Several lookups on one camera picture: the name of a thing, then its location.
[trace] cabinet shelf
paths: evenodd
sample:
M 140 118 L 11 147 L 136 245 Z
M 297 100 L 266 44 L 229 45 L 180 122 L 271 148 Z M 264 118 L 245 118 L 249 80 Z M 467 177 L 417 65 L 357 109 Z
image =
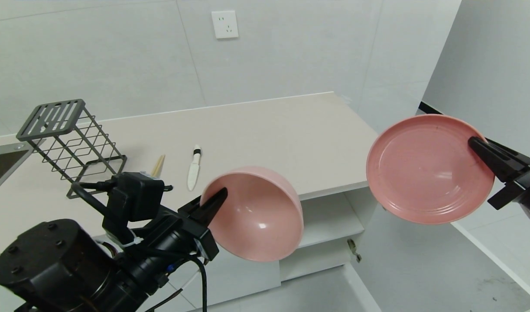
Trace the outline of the cabinet shelf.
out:
M 304 234 L 298 248 L 357 235 L 364 227 L 343 193 L 301 202 Z
M 350 249 L 344 238 L 303 247 L 280 261 L 280 280 L 338 267 L 350 260 Z

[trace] robotic arm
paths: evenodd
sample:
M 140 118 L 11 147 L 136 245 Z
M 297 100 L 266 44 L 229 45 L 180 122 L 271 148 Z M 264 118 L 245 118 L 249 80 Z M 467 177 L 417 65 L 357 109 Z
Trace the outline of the robotic arm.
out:
M 107 191 L 107 206 L 85 188 Z M 201 272 L 206 310 L 207 277 L 198 257 L 207 263 L 219 252 L 207 226 L 227 198 L 226 188 L 202 206 L 195 198 L 178 213 L 160 205 L 172 187 L 138 172 L 72 189 L 104 216 L 103 228 L 123 251 L 109 257 L 70 219 L 29 229 L 0 255 L 0 285 L 26 301 L 16 312 L 134 312 L 187 261 Z M 151 221 L 128 229 L 128 221 L 143 220 Z
M 519 203 L 530 219 L 530 157 L 502 144 L 479 137 L 469 138 L 469 147 L 506 184 L 488 203 L 496 210 L 510 202 Z

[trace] tiled wall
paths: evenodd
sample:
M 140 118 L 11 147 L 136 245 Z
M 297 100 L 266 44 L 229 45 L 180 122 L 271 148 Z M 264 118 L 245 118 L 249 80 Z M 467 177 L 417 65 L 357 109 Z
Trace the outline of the tiled wall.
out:
M 0 136 L 63 99 L 103 120 L 322 91 L 380 131 L 415 113 L 459 2 L 0 0 Z
M 423 99 L 530 157 L 530 1 L 464 0 Z M 503 188 L 496 180 L 495 192 Z M 484 203 L 458 222 L 530 286 L 530 221 Z

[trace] cabinet door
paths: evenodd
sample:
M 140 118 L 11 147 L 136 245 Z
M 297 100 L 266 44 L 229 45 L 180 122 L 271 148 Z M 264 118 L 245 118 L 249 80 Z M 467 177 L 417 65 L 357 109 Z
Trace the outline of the cabinet door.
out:
M 205 267 L 207 271 L 208 305 L 247 296 L 280 286 L 279 262 L 254 262 L 243 260 L 219 247 L 215 260 Z M 180 288 L 196 272 L 194 263 L 182 265 L 169 279 L 175 288 Z M 182 295 L 196 308 L 202 306 L 201 277 L 184 289 Z
M 523 312 L 530 296 L 453 225 L 378 207 L 358 241 L 359 277 L 382 311 Z

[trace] pink bowl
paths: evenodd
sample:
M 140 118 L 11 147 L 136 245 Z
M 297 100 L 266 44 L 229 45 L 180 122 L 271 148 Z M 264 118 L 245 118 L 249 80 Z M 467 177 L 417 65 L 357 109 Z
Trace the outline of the pink bowl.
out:
M 229 252 L 252 261 L 277 261 L 293 253 L 303 236 L 298 193 L 283 176 L 246 166 L 218 176 L 207 185 L 201 203 L 221 188 L 228 197 L 209 225 Z
M 462 120 L 419 115 L 398 122 L 374 142 L 367 180 L 374 197 L 402 219 L 423 224 L 456 221 L 488 197 L 494 174 L 469 148 L 484 137 Z

